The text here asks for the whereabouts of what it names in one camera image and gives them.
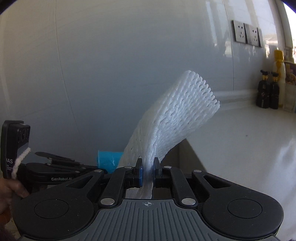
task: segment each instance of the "blue plastic bag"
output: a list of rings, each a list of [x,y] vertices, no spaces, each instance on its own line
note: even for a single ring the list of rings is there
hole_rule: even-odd
[[[117,168],[123,152],[98,151],[98,168],[106,169],[108,173],[113,173]]]

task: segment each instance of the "gray ribbed grip surface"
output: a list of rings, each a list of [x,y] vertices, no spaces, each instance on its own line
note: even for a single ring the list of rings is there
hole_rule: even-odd
[[[169,200],[129,200],[99,211],[84,231],[63,241],[231,241],[208,228],[197,212]],[[278,241],[274,236],[261,241]]]

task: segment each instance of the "black bottle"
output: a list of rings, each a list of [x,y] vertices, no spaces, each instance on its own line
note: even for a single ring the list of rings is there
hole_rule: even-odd
[[[267,109],[269,107],[269,92],[270,92],[270,84],[267,81],[268,71],[260,70],[262,73],[262,80],[258,85],[258,95],[256,99],[256,105]]]
[[[270,99],[269,99],[269,107],[277,110],[279,108],[279,85],[278,81],[278,73],[271,72],[273,77],[273,82],[270,84]]]

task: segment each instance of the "bottle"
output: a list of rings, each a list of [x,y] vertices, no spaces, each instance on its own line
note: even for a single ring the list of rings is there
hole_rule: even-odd
[[[256,99],[256,105],[267,109],[269,107],[269,92],[270,92],[270,85],[267,81],[268,78],[268,71],[260,70],[262,73],[262,80],[259,82],[258,85],[258,95]]]
[[[279,85],[277,84],[279,74],[275,72],[271,72],[271,74],[273,82],[270,84],[269,107],[277,110],[279,108]]]
[[[284,64],[284,53],[281,50],[274,51],[274,65],[273,72],[279,74],[278,86],[279,86],[279,107],[283,107],[286,90],[286,68]]]

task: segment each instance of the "camera lens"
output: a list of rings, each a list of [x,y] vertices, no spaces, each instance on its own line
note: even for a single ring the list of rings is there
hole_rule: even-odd
[[[26,129],[23,129],[22,131],[22,141],[24,141],[26,138]]]
[[[18,135],[17,135],[17,142],[20,143],[21,140],[22,140],[22,132],[19,131],[19,132],[18,132]]]

